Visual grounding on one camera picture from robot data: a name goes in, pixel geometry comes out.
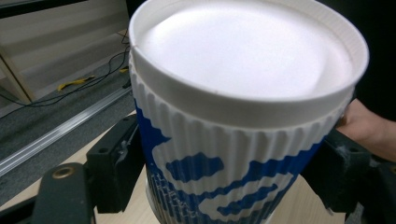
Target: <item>white and blue cup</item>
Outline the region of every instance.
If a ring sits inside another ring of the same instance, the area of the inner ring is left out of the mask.
[[[148,0],[131,80],[161,223],[262,223],[343,113],[368,63],[312,0]]]

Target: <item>hand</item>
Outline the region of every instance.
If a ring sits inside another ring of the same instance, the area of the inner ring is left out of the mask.
[[[379,117],[359,100],[345,111],[337,130],[388,161],[396,161],[396,122]]]

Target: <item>cup rim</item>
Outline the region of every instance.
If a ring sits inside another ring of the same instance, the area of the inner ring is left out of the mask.
[[[221,96],[228,99],[234,99],[237,101],[248,101],[248,102],[265,102],[265,103],[296,103],[310,100],[317,100],[319,98],[334,95],[337,92],[345,91],[346,89],[352,88],[361,79],[364,71],[366,70],[369,62],[369,49],[364,40],[364,37],[360,31],[346,18],[340,15],[333,9],[321,4],[320,2],[314,0],[250,0],[259,2],[271,2],[280,4],[282,7],[292,7],[295,10],[308,15],[312,20],[321,22],[326,25],[329,30],[333,31],[335,35],[342,41],[345,45],[349,57],[352,59],[352,72],[351,78],[343,85],[331,88],[327,91],[322,91],[321,93],[312,95],[305,94],[300,96],[290,96],[290,97],[266,97],[266,96],[246,96],[235,93],[224,93],[222,91],[215,91],[206,87],[205,85],[194,83],[188,79],[177,76],[169,70],[165,69],[160,64],[151,60],[150,57],[143,52],[141,48],[136,44],[136,36],[134,32],[134,25],[137,23],[139,17],[144,15],[144,10],[146,7],[156,7],[155,5],[163,5],[165,2],[191,2],[188,0],[148,0],[142,4],[135,14],[132,16],[129,25],[129,35],[131,40],[132,51],[134,55],[140,57],[142,60],[146,61],[148,64],[154,66],[162,75],[167,79],[170,79],[179,84],[185,85],[186,87],[196,89],[197,91],[202,91],[208,93],[209,95]]]

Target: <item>yellow object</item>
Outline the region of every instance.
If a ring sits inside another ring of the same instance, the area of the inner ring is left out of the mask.
[[[67,82],[67,83],[61,84],[61,85],[58,86],[58,91],[61,91],[64,88],[66,88],[66,87],[68,87],[70,85],[78,85],[78,84],[84,83],[84,82],[86,82],[88,80],[91,80],[93,78],[95,78],[95,76],[84,77],[84,78],[81,78],[81,79],[77,79],[77,80],[74,80],[74,81],[71,81],[71,82]]]
[[[125,66],[125,67],[120,69],[120,72],[121,73],[126,73],[126,72],[128,72],[128,70],[129,70],[129,66]]]

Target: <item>black cable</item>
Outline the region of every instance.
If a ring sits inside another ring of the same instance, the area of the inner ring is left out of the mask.
[[[126,29],[125,34],[122,36],[121,44],[129,44],[129,41],[128,42],[123,42],[125,37],[126,37],[126,35],[128,34],[128,29]]]
[[[99,84],[100,82],[102,82],[103,80],[105,80],[108,76],[110,76],[112,73],[116,72],[117,70],[119,70],[119,69],[122,67],[122,65],[125,63],[125,59],[126,59],[126,55],[127,55],[127,52],[128,52],[128,48],[129,48],[129,46],[127,46],[127,47],[125,48],[124,52],[118,53],[118,54],[116,54],[116,55],[114,55],[113,57],[110,58],[110,60],[109,60],[108,63],[107,63],[107,64],[108,64],[108,71],[107,71],[107,73],[106,73],[105,75],[102,75],[102,76],[100,76],[100,77],[97,77],[97,78],[95,78],[95,79],[92,79],[92,80],[90,80],[89,82],[83,84],[82,86],[76,88],[75,90],[70,91],[69,93],[62,94],[62,95],[59,95],[59,96],[55,96],[55,97],[49,98],[49,99],[47,99],[47,100],[36,101],[36,102],[30,103],[29,105],[22,104],[22,103],[19,103],[19,102],[17,102],[17,101],[14,101],[14,100],[12,100],[12,99],[10,99],[10,98],[8,98],[8,97],[6,97],[5,95],[3,95],[3,94],[0,93],[0,96],[3,97],[3,98],[5,98],[6,100],[8,100],[8,101],[10,101],[10,102],[12,102],[12,103],[15,103],[15,104],[17,104],[17,105],[22,105],[22,107],[20,107],[20,108],[18,108],[18,109],[15,109],[15,110],[13,110],[13,111],[11,111],[11,112],[9,112],[9,113],[7,113],[6,115],[4,115],[4,116],[3,116],[2,118],[0,118],[0,119],[3,119],[3,118],[5,118],[5,117],[7,117],[8,115],[10,115],[10,114],[12,114],[12,113],[14,113],[14,112],[16,112],[16,111],[18,111],[18,110],[20,110],[20,109],[23,109],[23,108],[25,108],[25,107],[44,107],[44,106],[55,105],[55,104],[59,103],[60,101],[62,101],[62,99],[64,99],[65,97],[67,97],[67,96],[70,95],[70,94],[73,94],[73,93],[78,92],[78,91],[83,91],[83,90],[85,90],[85,89],[88,89],[88,88],[90,88],[90,87],[93,87],[93,86]],[[113,61],[116,57],[118,57],[118,56],[120,56],[120,55],[122,55],[122,54],[123,54],[122,63],[121,63],[116,69],[111,70],[111,61]],[[40,105],[40,104],[42,104],[42,103],[46,103],[46,102],[53,101],[53,100],[56,100],[56,101],[51,102],[51,103],[48,103],[48,104],[45,104],[45,105]]]

